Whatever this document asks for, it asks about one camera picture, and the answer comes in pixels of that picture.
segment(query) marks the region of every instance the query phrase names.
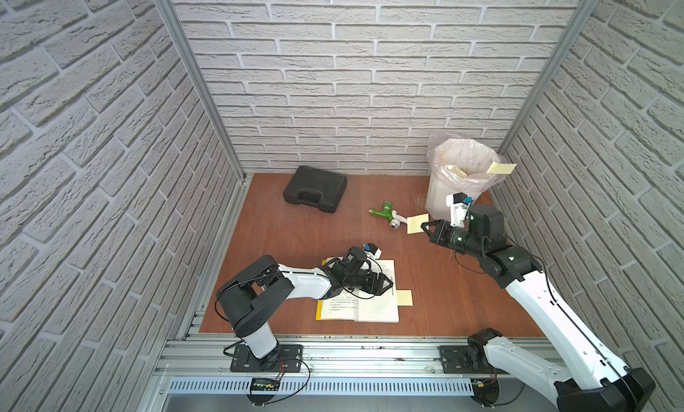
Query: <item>green faucet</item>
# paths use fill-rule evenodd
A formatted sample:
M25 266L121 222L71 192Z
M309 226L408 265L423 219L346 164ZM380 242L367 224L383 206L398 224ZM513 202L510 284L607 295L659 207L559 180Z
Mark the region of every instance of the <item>green faucet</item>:
M379 216L381 218L387 218L387 220L394 219L394 217L392 216L392 203L390 203L390 202L383 202L382 203L382 211L375 210L375 209L368 209L368 212L370 214L374 214L374 215Z
M375 210L375 209L368 209L368 212L370 214L374 214L376 216L379 216L381 218L386 218L389 220L389 226L392 229L397 229L401 225L401 222L407 223L406 218L404 218L402 215L397 214L396 210L392 210L392 203L390 202L383 202L382 203L382 210Z

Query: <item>open book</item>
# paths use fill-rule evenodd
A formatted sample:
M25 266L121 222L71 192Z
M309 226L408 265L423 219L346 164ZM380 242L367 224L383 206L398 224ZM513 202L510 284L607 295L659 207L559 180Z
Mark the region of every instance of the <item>open book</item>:
M343 290L334 298L318 301L316 320L353 320L355 322L398 323L399 308L397 304L397 281L394 275L394 261L379 260L382 272L392 280L392 288L379 297L360 299ZM370 298L371 294L360 290L354 291L361 298Z

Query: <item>white plastic part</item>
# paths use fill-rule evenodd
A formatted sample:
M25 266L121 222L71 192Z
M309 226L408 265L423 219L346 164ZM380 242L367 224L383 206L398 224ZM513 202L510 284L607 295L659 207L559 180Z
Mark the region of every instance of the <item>white plastic part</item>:
M408 220L406 220L406 218L404 218L402 215L398 214L396 210L392 210L392 218L397 219L399 222L408 224Z
M468 214L468 207L466 203L454 203L454 195L447 195L447 207L451 212L451 226L464 228L465 225L463 220L466 219Z
M287 299L319 299L330 290L330 280L326 277L326 273L320 268L291 268L283 264L278 264L278 269L295 286L295 289L290 292Z
M603 345L601 340L594 335L592 330L570 308L570 305L560 297L560 294L553 285L549 285L551 286L553 297L558 305L572 318L572 322L563 314L558 306L552 304L551 295L548 291L549 288L546 287L546 278L542 272L530 272L525 275L524 281L515 280L506 287L506 290L513 299L525 308L525 311L542 329L549 341L551 341L558 354L560 354L568 366L568 370L572 374L572 378L577 383L577 386L582 390L592 390L602 387L601 379L606 378L608 381L614 382L620 379L620 376L626 375L627 371L625 371L623 360ZM573 322L581 329L581 332L575 327ZM603 357L594 350L594 347L592 347L582 332L584 332L587 338L591 339L596 348L601 351L616 371L620 373L620 376L609 365L602 363ZM499 367L497 363L491 362L491 364ZM511 369L502 367L502 369L518 377L519 371L517 367Z
M484 346L484 354L490 365L514 375L554 405L558 391L553 383L572 378L567 367L553 364L517 347L503 336L490 339Z
M366 252L366 256L367 256L367 257L372 257L374 260L379 260L381 254L382 254L382 251L381 251L379 248L375 251L374 254L372 254L372 253L369 252L368 250L366 250L365 252Z
M273 336L268 322L258 328L256 332L242 338L247 346L252 350L252 354L260 359L270 353L278 345L276 337Z

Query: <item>white trash can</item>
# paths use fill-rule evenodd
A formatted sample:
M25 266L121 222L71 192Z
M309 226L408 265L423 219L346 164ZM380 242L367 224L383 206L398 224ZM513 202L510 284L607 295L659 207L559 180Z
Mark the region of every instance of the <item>white trash can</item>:
M447 195L464 193L475 201L491 186L506 178L506 175L486 173L492 162L507 161L474 139L433 135L428 143L427 160L430 163L430 185L427 187L425 208L432 219L451 218L445 201Z

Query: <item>paper scrap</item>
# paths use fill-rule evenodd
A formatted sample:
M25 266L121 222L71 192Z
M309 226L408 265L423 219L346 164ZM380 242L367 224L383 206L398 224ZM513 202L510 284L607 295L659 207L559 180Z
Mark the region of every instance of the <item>paper scrap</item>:
M458 168L458 166L456 166L456 165L448 165L445 167L447 168L447 170L449 170L452 173L457 174L460 177L468 177L468 174L466 172L464 172L463 170L461 170L460 168Z
M406 218L406 221L408 222L406 224L406 234L415 234L416 232L423 232L423 228L421 228L421 224L423 222L427 222L429 220L430 220L430 215L427 213L419 214L418 216L415 216L415 217Z
M397 305L412 307L413 306L413 296L410 290L397 290Z
M509 175L516 166L516 164L502 165L496 161L492 161L492 165L487 169L487 173L495 173L497 175Z

